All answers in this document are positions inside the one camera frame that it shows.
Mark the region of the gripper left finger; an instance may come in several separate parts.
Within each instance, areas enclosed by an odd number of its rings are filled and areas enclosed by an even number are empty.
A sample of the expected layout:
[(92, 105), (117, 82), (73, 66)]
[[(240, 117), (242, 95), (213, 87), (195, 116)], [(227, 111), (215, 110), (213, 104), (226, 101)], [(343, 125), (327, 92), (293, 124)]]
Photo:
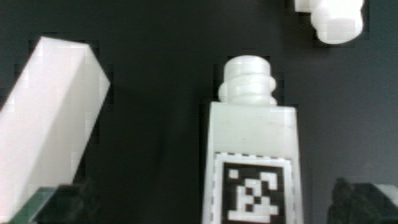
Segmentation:
[(92, 184), (41, 187), (16, 213), (16, 224), (98, 224)]

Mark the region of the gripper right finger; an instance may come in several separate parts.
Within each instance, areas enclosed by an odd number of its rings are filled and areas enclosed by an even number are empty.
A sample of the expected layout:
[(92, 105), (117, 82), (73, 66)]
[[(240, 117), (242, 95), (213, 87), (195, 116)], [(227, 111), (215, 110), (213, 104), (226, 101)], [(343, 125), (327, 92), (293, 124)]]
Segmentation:
[(336, 180), (327, 224), (398, 224), (398, 186)]

